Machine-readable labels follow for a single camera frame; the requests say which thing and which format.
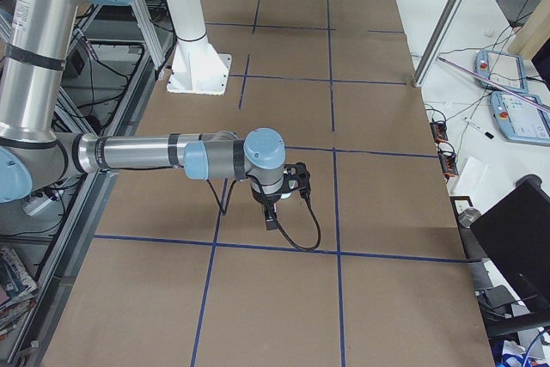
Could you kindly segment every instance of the device screen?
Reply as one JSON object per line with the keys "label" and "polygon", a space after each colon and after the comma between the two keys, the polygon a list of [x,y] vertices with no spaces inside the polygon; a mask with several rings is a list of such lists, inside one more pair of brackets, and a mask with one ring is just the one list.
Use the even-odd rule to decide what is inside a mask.
{"label": "device screen", "polygon": [[548,139],[548,130],[541,112],[528,103],[515,96],[502,95],[502,101],[510,117],[510,122],[516,131],[516,135],[526,138]]}
{"label": "device screen", "polygon": [[489,80],[512,88],[520,89],[522,87],[520,80],[522,75],[518,69],[516,57],[488,52],[487,59],[491,71]]}

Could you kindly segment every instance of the white desk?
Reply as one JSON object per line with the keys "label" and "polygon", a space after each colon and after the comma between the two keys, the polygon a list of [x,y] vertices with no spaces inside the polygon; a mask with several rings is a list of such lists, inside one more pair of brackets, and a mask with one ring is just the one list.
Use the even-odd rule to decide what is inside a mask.
{"label": "white desk", "polygon": [[[397,0],[407,42],[415,66],[426,48],[437,20],[447,0]],[[492,46],[508,22],[494,0],[466,0],[456,15],[442,51],[469,47]],[[500,39],[511,33],[508,28]],[[462,66],[472,68],[475,51],[453,52],[446,58]],[[530,62],[526,62],[528,76],[536,75]],[[550,92],[542,83],[529,82],[529,92],[539,95],[542,101],[550,104]],[[470,76],[462,74],[442,62],[436,62],[422,85],[426,103],[444,112],[447,117],[477,101],[483,93]],[[485,98],[474,115],[474,107],[452,119],[448,123],[449,141],[458,150],[460,136],[466,127],[463,116],[469,116],[481,127],[495,135],[489,139],[475,129],[468,127],[464,133],[459,152],[459,172],[470,156],[488,165],[488,170],[478,187],[469,195],[476,208],[485,212],[514,189],[514,183],[526,174],[537,174],[542,178],[542,188],[550,193],[550,148],[543,146],[513,144],[507,142],[492,117],[489,101]]]}

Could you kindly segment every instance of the black band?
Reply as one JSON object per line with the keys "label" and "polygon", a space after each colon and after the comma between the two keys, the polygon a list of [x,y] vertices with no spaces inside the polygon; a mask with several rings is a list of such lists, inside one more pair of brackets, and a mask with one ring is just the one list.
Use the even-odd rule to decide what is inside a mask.
{"label": "black band", "polygon": [[17,148],[18,150],[49,150],[58,144],[58,141],[51,142],[22,142],[13,139],[0,138],[0,146]]}
{"label": "black band", "polygon": [[57,145],[59,150],[61,151],[61,154],[63,154],[63,172],[59,176],[58,180],[61,180],[65,176],[65,173],[67,172],[67,168],[69,167],[69,156],[67,155],[67,151],[65,150],[65,147],[57,141]]}
{"label": "black band", "polygon": [[95,142],[95,161],[100,169],[111,169],[105,159],[105,144],[108,137],[99,137]]}
{"label": "black band", "polygon": [[34,52],[26,51],[20,47],[11,44],[6,45],[6,58],[16,60],[22,64],[32,64],[40,68],[51,70],[64,70],[65,61],[60,59],[48,58],[38,55]]}
{"label": "black band", "polygon": [[197,39],[187,40],[187,39],[182,39],[180,36],[178,36],[178,39],[181,40],[182,42],[197,42],[201,39],[204,39],[205,37],[206,37],[206,32],[200,38],[197,38]]}
{"label": "black band", "polygon": [[84,136],[83,133],[79,133],[75,136],[75,140],[72,141],[72,148],[70,152],[70,157],[72,158],[72,163],[75,165],[75,168],[78,172],[86,174],[83,166],[80,164],[80,158],[78,157],[78,148],[80,147],[80,140]]}
{"label": "black band", "polygon": [[241,140],[233,141],[233,172],[237,180],[247,178],[244,170],[244,142]]}
{"label": "black band", "polygon": [[178,139],[179,133],[171,133],[168,136],[168,161],[172,168],[181,167],[180,160],[178,159]]}

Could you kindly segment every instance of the blue cable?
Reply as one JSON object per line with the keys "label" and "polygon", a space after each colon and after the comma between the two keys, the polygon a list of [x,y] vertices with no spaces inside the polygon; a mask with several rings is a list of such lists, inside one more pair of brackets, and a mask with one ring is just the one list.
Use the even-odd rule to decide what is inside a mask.
{"label": "blue cable", "polygon": [[531,344],[529,344],[529,347],[527,347],[527,351],[525,352],[525,358],[523,359],[522,367],[527,367],[527,364],[529,362],[529,354],[531,353],[531,350],[533,350],[533,346],[535,343],[539,340],[540,337],[542,337],[545,333],[548,333],[550,331],[550,327],[545,328],[540,333],[537,334],[537,336],[531,341]]}

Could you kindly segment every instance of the table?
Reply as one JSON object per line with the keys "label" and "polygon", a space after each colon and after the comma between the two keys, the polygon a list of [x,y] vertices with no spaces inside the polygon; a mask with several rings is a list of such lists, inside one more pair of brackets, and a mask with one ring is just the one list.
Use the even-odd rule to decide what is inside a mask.
{"label": "table", "polygon": [[[227,91],[159,82],[138,133],[279,130],[321,248],[266,231],[248,183],[222,217],[182,171],[124,171],[42,365],[492,365],[395,0],[202,1]],[[278,214],[311,243],[299,199]]]}
{"label": "table", "polygon": [[[416,56],[423,53],[446,0],[397,0],[397,3],[416,66],[419,63]],[[494,0],[465,0],[449,30],[442,52],[492,47],[500,34],[500,39],[506,40],[511,30]],[[504,48],[506,52],[511,41],[512,38],[498,45],[497,50]],[[474,54],[475,50],[453,52],[447,54],[446,58],[471,68]],[[530,61],[526,62],[526,70],[527,76],[537,74]],[[529,91],[539,95],[544,103],[550,103],[550,92],[544,84],[529,81]],[[422,85],[424,101],[440,109],[448,117],[466,109],[472,102],[477,101],[482,93],[483,88],[472,78],[438,61]],[[462,116],[474,119],[482,128],[492,132],[495,138],[488,139],[473,128],[466,128],[458,158],[459,172],[470,156],[488,165],[488,170],[477,187],[470,193],[461,195],[469,195],[475,207],[485,212],[511,192],[514,183],[526,174],[539,175],[542,178],[542,189],[550,193],[550,148],[506,141],[492,117],[488,98],[481,101],[474,115],[473,112],[474,107],[449,121],[449,141],[458,149],[461,135],[466,128],[466,124],[461,120]],[[450,192],[453,185],[454,182],[451,181]]]}

